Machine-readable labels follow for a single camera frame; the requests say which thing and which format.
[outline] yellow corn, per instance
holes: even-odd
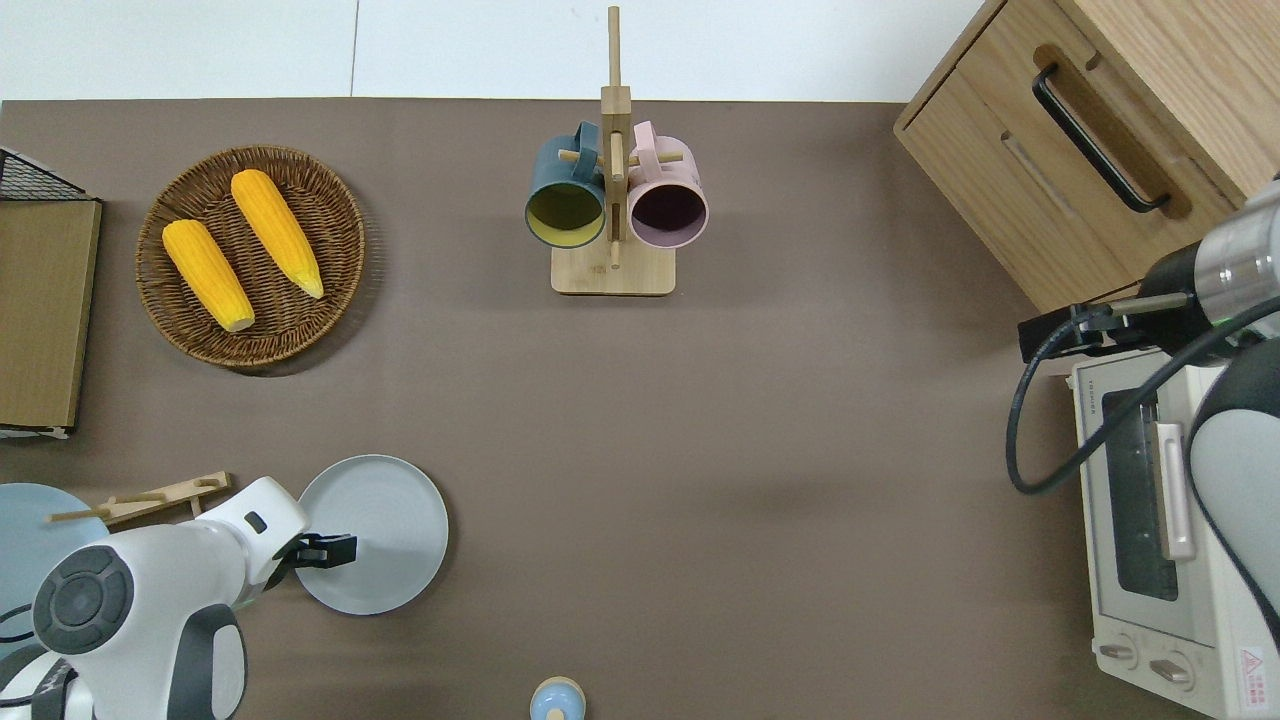
[[[164,250],[200,304],[227,332],[253,324],[253,307],[223,251],[198,220],[174,220],[161,233]]]
[[[262,170],[232,176],[232,197],[284,277],[311,297],[324,297],[320,266],[284,196]]]

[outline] toaster oven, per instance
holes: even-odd
[[[1075,365],[1079,441],[1167,360],[1152,350]],[[1280,719],[1276,647],[1184,461],[1219,373],[1174,375],[1082,466],[1093,652],[1103,671],[1212,717]]]

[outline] round woven tray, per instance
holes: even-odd
[[[324,297],[284,277],[236,206],[232,176],[247,168],[280,188],[315,252]],[[224,331],[178,274],[161,232],[179,219],[200,220],[218,241],[253,306],[252,327]],[[351,305],[364,265],[365,220],[342,179],[305,152],[253,145],[201,160],[160,193],[138,236],[137,283],[151,320],[179,350],[225,368],[261,368],[329,332]]]

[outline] pink mug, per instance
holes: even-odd
[[[694,155],[675,137],[655,136],[648,120],[635,127],[635,136],[640,167],[627,173],[631,233],[654,247],[684,247],[707,229],[707,196]],[[673,152],[684,159],[658,160]]]

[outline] wooden base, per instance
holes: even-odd
[[[605,237],[573,250],[552,250],[552,287],[556,292],[660,296],[676,290],[675,250],[627,240],[618,249],[618,268],[613,268],[611,242]]]
[[[46,520],[49,523],[58,523],[61,520],[77,520],[79,518],[101,518],[102,523],[106,525],[114,525],[116,523],[132,520],[140,515],[155,512],[156,510],[182,505],[183,502],[191,503],[192,515],[200,515],[202,512],[202,509],[200,507],[200,498],[202,496],[223,491],[229,487],[230,475],[220,470],[218,473],[210,473],[191,480],[165,486],[151,492],[113,496],[109,497],[106,502],[90,507],[88,510],[59,512],[56,515],[50,515]]]

